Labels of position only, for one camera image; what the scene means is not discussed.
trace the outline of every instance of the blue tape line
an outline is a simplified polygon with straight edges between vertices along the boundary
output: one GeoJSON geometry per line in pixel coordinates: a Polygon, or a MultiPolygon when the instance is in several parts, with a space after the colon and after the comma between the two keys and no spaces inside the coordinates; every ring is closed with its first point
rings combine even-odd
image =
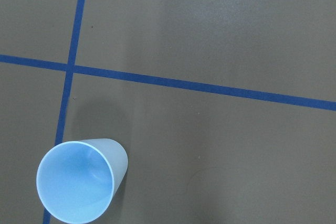
{"type": "Polygon", "coordinates": [[[80,26],[81,26],[82,18],[83,18],[84,3],[85,3],[85,0],[77,0],[75,21],[73,22],[74,27],[72,29],[69,58],[68,58],[69,66],[75,65],[75,61],[76,61],[80,26]]]}
{"type": "Polygon", "coordinates": [[[36,68],[60,70],[60,71],[66,71],[67,69],[67,65],[64,63],[28,59],[28,58],[9,56],[9,55],[0,55],[0,62],[17,64],[17,65],[22,65],[22,66],[30,66],[30,67],[36,67],[36,68]]]}
{"type": "Polygon", "coordinates": [[[44,209],[43,212],[43,223],[50,223],[50,213],[47,209],[44,209]]]}
{"type": "Polygon", "coordinates": [[[88,74],[91,76],[106,77],[111,79],[118,79],[124,81],[133,81],[147,84],[160,85],[165,87],[195,90],[214,94],[230,95],[233,97],[249,98],[255,100],[262,100],[268,102],[277,102],[284,104],[291,104],[297,106],[304,106],[316,109],[336,111],[336,102],[317,100],[304,97],[294,97],[291,95],[268,93],[255,90],[231,88],[225,86],[218,86],[212,84],[205,84],[199,82],[182,81],[176,79],[168,79],[162,77],[146,76],[143,74],[119,72],[114,70],[106,70],[99,68],[90,68],[84,66],[74,66],[75,73],[88,74]]]}
{"type": "MultiPolygon", "coordinates": [[[[69,97],[71,93],[72,78],[74,75],[73,68],[74,68],[75,61],[76,61],[76,54],[77,54],[78,40],[79,40],[79,34],[80,34],[80,26],[81,26],[82,18],[83,18],[84,4],[85,4],[85,0],[77,0],[75,20],[73,21],[74,25],[72,28],[71,43],[70,43],[70,49],[69,49],[68,64],[66,65],[66,75],[65,75],[65,80],[64,80],[63,94],[62,94],[61,106],[60,106],[58,123],[57,123],[55,146],[62,143],[63,141],[65,121],[66,121],[66,115],[67,115],[67,107],[68,107],[69,97]]],[[[49,223],[50,223],[50,213],[45,209],[44,214],[43,214],[43,224],[49,224],[49,223]]]]}
{"type": "Polygon", "coordinates": [[[66,119],[66,115],[67,115],[67,107],[68,107],[69,97],[70,97],[70,93],[71,93],[71,85],[72,85],[73,75],[74,75],[74,73],[72,73],[70,71],[68,71],[65,75],[63,94],[62,94],[62,100],[61,100],[61,107],[60,107],[60,111],[59,111],[56,137],[55,137],[55,146],[62,143],[62,141],[63,141],[65,119],[66,119]]]}

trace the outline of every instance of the floor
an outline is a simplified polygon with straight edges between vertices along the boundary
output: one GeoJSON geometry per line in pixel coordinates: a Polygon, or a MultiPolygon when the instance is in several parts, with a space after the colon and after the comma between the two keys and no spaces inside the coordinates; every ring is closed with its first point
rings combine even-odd
{"type": "Polygon", "coordinates": [[[334,223],[335,0],[0,0],[0,222],[64,141],[129,156],[92,223],[334,223]]]}

